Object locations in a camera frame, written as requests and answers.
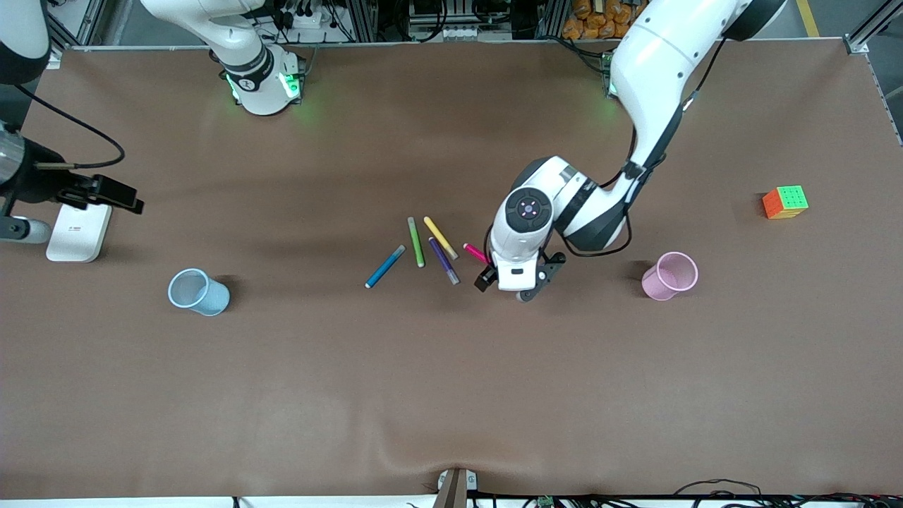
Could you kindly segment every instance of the green led light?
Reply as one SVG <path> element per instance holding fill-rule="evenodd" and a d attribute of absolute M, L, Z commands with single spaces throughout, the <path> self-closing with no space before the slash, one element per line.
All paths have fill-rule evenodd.
<path fill-rule="evenodd" d="M 235 83 L 232 82 L 232 78 L 230 78 L 228 74 L 226 75 L 226 82 L 228 83 L 228 87 L 232 89 L 232 97 L 234 97 L 235 100 L 241 100 L 238 98 L 238 92 L 235 90 Z"/>
<path fill-rule="evenodd" d="M 279 73 L 279 80 L 283 83 L 283 88 L 285 88 L 285 93 L 289 96 L 290 99 L 294 99 L 298 97 L 301 93 L 298 90 L 298 78 L 294 75 L 286 76 L 283 73 Z"/>

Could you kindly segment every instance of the green marker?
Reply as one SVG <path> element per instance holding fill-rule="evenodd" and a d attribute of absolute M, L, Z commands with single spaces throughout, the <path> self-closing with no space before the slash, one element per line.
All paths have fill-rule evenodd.
<path fill-rule="evenodd" d="M 407 229 L 411 231 L 411 243 L 414 244 L 417 266 L 423 268 L 426 266 L 426 262 L 424 261 L 424 252 L 420 249 L 420 235 L 417 234 L 417 223 L 414 222 L 414 217 L 407 218 Z"/>

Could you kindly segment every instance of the purple marker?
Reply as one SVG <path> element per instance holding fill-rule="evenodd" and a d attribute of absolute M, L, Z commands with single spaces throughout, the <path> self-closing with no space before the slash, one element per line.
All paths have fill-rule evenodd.
<path fill-rule="evenodd" d="M 449 276 L 449 280 L 453 285 L 460 284 L 461 281 L 458 280 L 458 274 L 454 273 L 454 268 L 452 268 L 452 264 L 449 262 L 449 259 L 445 257 L 445 252 L 442 251 L 442 246 L 439 245 L 439 241 L 433 237 L 429 239 L 430 247 L 433 248 L 433 252 L 436 253 L 436 258 L 439 258 L 439 262 L 442 263 L 442 268 L 445 270 L 445 275 Z"/>

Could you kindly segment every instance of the pink marker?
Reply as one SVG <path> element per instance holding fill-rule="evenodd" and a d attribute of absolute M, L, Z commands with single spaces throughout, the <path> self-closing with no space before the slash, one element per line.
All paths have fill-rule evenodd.
<path fill-rule="evenodd" d="M 483 253 L 482 253 L 479 249 L 477 249 L 476 247 L 470 245 L 469 243 L 465 243 L 465 244 L 464 244 L 464 250 L 467 250 L 467 251 L 470 253 L 470 255 L 473 256 L 474 258 L 479 259 L 480 261 L 482 261 L 482 263 L 483 263 L 484 265 L 488 265 L 488 264 L 489 264 L 489 260 L 486 259 L 486 256 L 484 256 Z"/>

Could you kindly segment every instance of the rubik's cube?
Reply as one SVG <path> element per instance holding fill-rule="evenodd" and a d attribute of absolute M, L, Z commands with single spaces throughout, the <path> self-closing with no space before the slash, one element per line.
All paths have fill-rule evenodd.
<path fill-rule="evenodd" d="M 765 204 L 765 215 L 769 219 L 789 219 L 809 208 L 809 202 L 805 200 L 805 193 L 800 185 L 778 187 L 765 194 L 762 203 Z"/>

